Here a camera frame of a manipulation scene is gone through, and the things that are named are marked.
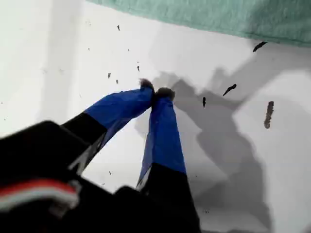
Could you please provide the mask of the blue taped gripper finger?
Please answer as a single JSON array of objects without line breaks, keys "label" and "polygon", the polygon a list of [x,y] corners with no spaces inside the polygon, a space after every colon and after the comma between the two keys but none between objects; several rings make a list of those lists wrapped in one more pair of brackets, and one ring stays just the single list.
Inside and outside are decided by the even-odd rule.
[{"label": "blue taped gripper finger", "polygon": [[137,187],[178,224],[200,223],[190,191],[173,108],[175,93],[162,87],[155,93],[149,117],[142,168]]},{"label": "blue taped gripper finger", "polygon": [[86,151],[69,165],[70,170],[82,174],[95,155],[118,131],[151,107],[154,87],[147,79],[141,79],[139,83],[139,89],[107,95],[62,124],[88,144]]}]

